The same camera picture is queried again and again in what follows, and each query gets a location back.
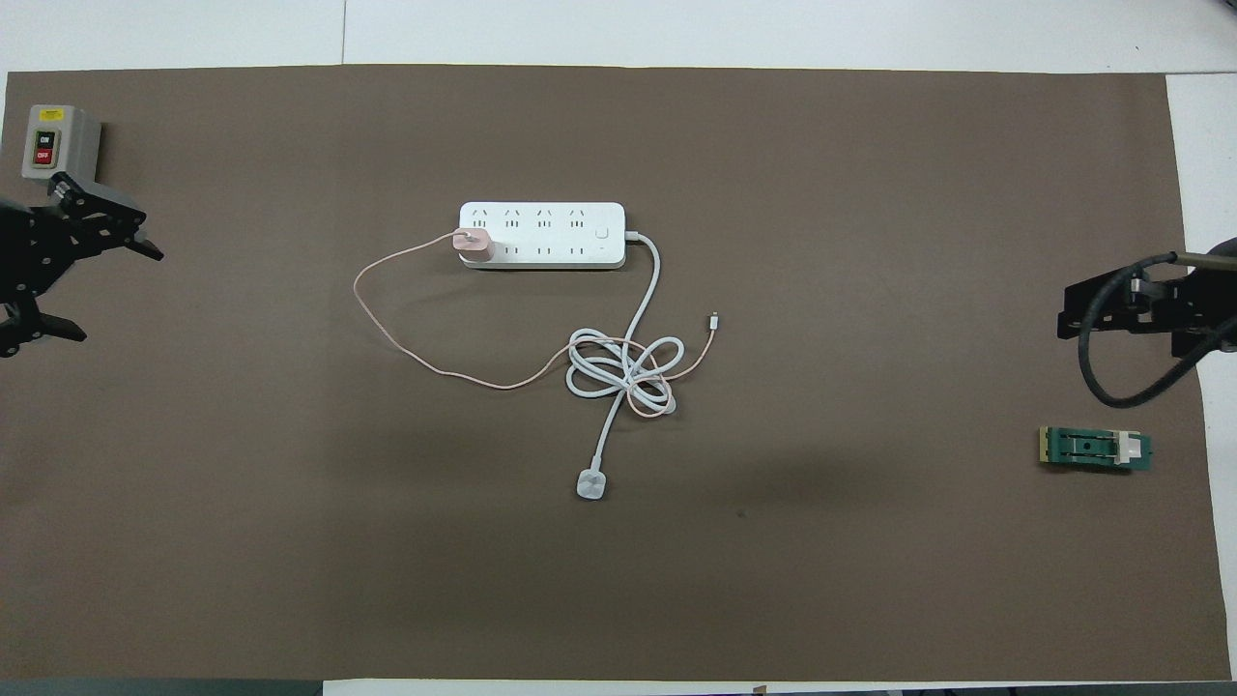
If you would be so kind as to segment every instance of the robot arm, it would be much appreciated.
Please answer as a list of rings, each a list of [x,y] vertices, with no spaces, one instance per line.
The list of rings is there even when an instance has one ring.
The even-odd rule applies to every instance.
[[[43,335],[84,340],[69,319],[38,310],[38,300],[75,261],[126,246],[160,260],[163,252],[140,229],[146,213],[125,194],[79,183],[64,172],[48,182],[48,205],[27,208],[0,199],[0,359]]]
[[[1158,263],[1194,266],[1185,277],[1153,282],[1147,268]],[[1178,363],[1150,387],[1117,398],[1098,383],[1091,368],[1094,330],[1171,333]],[[1149,256],[1065,288],[1065,305],[1056,316],[1058,337],[1079,339],[1079,368],[1092,394],[1103,404],[1128,409],[1150,402],[1181,380],[1212,351],[1237,352],[1237,239],[1209,253],[1169,251]]]

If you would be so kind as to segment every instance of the cable end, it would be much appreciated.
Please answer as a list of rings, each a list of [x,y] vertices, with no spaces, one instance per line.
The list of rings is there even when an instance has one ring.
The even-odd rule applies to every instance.
[[[594,466],[599,466],[600,457],[593,459]],[[575,494],[585,501],[600,501],[606,492],[606,475],[599,469],[588,469],[580,472],[575,480]]]

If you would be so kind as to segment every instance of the electrical outlet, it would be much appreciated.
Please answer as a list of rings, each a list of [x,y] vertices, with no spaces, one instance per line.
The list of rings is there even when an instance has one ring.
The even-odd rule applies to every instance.
[[[477,200],[460,206],[461,227],[485,227],[494,257],[470,268],[617,268],[627,257],[627,216],[618,203]]]

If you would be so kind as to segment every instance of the switch box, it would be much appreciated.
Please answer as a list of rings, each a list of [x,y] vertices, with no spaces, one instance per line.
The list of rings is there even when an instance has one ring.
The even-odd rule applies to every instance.
[[[94,180],[103,126],[77,106],[35,104],[26,126],[26,152],[21,176],[47,180],[68,172],[78,180]]]

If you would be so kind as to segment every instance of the white table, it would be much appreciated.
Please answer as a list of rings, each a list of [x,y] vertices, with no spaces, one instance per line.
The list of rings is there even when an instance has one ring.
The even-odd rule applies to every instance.
[[[1186,246],[1237,235],[1237,11],[1220,0],[0,0],[0,84],[10,70],[339,63],[1168,73]],[[1142,251],[1115,248],[1112,265]],[[1199,372],[1237,671],[1237,357],[1211,356]],[[761,684],[383,680],[328,682],[327,694],[724,694]]]

